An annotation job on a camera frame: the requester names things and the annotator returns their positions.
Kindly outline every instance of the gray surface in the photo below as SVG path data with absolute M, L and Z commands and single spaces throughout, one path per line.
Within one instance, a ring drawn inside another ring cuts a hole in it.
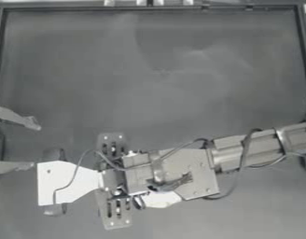
M 11 14 L 2 104 L 46 128 L 8 127 L 10 158 L 36 160 L 52 146 L 75 158 L 107 131 L 126 132 L 135 148 L 167 148 L 301 120 L 296 33 L 291 12 Z M 134 228 L 116 232 L 104 230 L 94 195 L 67 217 L 46 218 L 35 189 L 35 171 L 0 181 L 0 238 L 306 236 L 306 175 L 296 162 L 247 171 L 221 202 L 140 212 Z

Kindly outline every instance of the metal clamp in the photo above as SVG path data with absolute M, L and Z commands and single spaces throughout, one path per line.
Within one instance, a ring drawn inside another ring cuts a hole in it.
M 295 150 L 293 150 L 292 142 L 291 142 L 289 135 L 285 128 L 276 128 L 275 130 L 277 132 L 277 140 L 280 142 L 280 146 L 284 153 L 288 154 L 293 152 Z
M 151 168 L 154 172 L 154 181 L 156 185 L 163 185 L 166 182 L 166 174 L 163 170 L 163 160 L 159 151 L 148 152 L 148 159 L 151 160 Z

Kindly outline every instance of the black frame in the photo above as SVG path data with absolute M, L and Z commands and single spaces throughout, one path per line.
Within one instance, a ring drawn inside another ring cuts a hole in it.
M 7 18 L 11 11 L 185 11 L 185 10 L 203 10 L 205 12 L 213 11 L 285 11 L 293 10 L 296 14 L 297 24 L 297 36 L 300 43 L 300 50 L 304 63 L 304 71 L 306 77 L 306 22 L 305 22 L 305 11 L 304 5 L 300 4 L 269 4 L 269 5 L 221 5 L 221 4 L 199 4 L 191 7 L 187 6 L 163 6 L 152 7 L 150 0 L 147 0 L 148 6 L 138 7 L 136 2 L 127 2 L 126 6 L 104 7 L 104 2 L 40 2 L 40 3 L 6 3 L 0 4 L 0 67 L 2 57 L 4 50 L 4 39 L 6 39 L 6 27 Z

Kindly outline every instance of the cable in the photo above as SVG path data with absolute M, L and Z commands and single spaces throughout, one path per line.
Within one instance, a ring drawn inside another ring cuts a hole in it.
M 135 165 L 135 166 L 132 166 L 132 167 L 124 168 L 124 167 L 122 167 L 120 165 L 118 165 L 118 164 L 107 157 L 107 155 L 106 155 L 102 151 L 96 151 L 96 153 L 102 156 L 102 158 L 106 160 L 106 162 L 108 163 L 108 165 L 110 165 L 114 169 L 116 169 L 118 171 L 126 172 L 126 171 L 128 171 L 128 170 L 131 170 L 131 169 L 143 168 L 143 167 L 151 165 L 151 162 L 147 162 L 147 163 L 144 163 L 144 164 Z
M 179 147 L 173 148 L 171 151 L 168 151 L 164 155 L 162 155 L 160 160 L 166 160 L 167 158 L 169 158 L 175 153 L 177 153 L 181 149 L 192 146 L 193 144 L 196 144 L 197 142 L 203 141 L 205 144 L 209 142 L 208 139 L 205 138 L 197 138 L 193 141 L 180 145 Z
M 74 181 L 75 181 L 75 179 L 76 179 L 76 176 L 78 176 L 78 173 L 79 173 L 79 168 L 80 168 L 80 166 L 82 166 L 83 160 L 86 159 L 87 155 L 88 155 L 91 152 L 95 152 L 95 149 L 94 149 L 94 148 L 92 148 L 92 149 L 88 149 L 88 150 L 82 154 L 82 157 L 80 157 L 80 160 L 79 160 L 79 163 L 78 163 L 78 166 L 76 166 L 74 175 L 72 175 L 72 179 L 70 180 L 70 182 L 67 183 L 67 185 L 54 191 L 54 204 L 56 204 L 56 193 L 58 193 L 58 191 L 67 189 L 67 188 L 71 186 L 71 184 L 74 183 Z
M 248 156 L 248 152 L 249 152 L 249 146 L 251 146 L 251 142 L 252 142 L 252 135 L 253 133 L 261 131 L 260 129 L 253 129 L 249 134 L 245 136 L 244 140 L 241 141 L 243 144 L 243 152 L 241 152 L 241 156 L 240 156 L 240 168 L 237 169 L 237 174 L 236 174 L 236 178 L 233 181 L 233 184 L 231 186 L 231 189 L 220 196 L 215 196 L 215 197 L 204 197 L 204 200 L 219 200 L 223 199 L 225 197 L 228 197 L 233 191 L 236 190 L 237 186 L 239 186 L 239 179 L 240 179 L 240 175 L 241 175 L 241 171 L 245 168 L 245 163 L 247 163 L 247 156 Z
M 179 147 L 173 148 L 171 151 L 168 151 L 166 154 L 162 155 L 160 160 L 164 161 L 166 159 L 168 159 L 175 153 L 177 153 L 183 148 L 189 147 L 191 145 L 193 145 L 195 143 L 203 141 L 204 144 L 207 144 L 209 141 L 205 138 L 197 138 L 196 140 L 180 145 Z M 134 170 L 138 168 L 143 168 L 151 165 L 151 162 L 143 163 L 140 165 L 135 165 L 131 167 L 122 167 L 120 165 L 118 165 L 108 157 L 107 155 L 102 152 L 102 151 L 96 151 L 96 153 L 100 155 L 100 157 L 103 158 L 103 160 L 106 160 L 107 164 L 116 169 L 118 171 L 128 171 L 128 170 Z
M 292 156 L 296 156 L 296 157 L 300 157 L 300 158 L 305 158 L 306 157 L 304 154 L 300 154 L 300 153 L 296 153 L 296 152 L 289 152 L 285 155 L 283 155 L 281 157 L 279 157 L 273 162 L 268 162 L 268 163 L 260 164 L 260 165 L 251 165 L 251 166 L 248 166 L 248 168 L 260 169 L 260 168 L 265 168 L 265 167 L 273 166 L 277 163 L 285 161 Z

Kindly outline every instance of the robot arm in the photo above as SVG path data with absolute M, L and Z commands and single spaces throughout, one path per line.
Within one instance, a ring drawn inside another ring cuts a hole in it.
M 204 147 L 187 148 L 203 141 Z M 306 164 L 306 120 L 283 128 L 252 131 L 208 141 L 199 139 L 179 148 L 127 153 L 123 134 L 102 134 L 94 153 L 95 170 L 71 162 L 42 162 L 39 205 L 64 208 L 95 191 L 107 229 L 132 224 L 132 209 L 164 208 L 193 199 L 219 199 L 217 174 L 264 167 L 287 158 Z

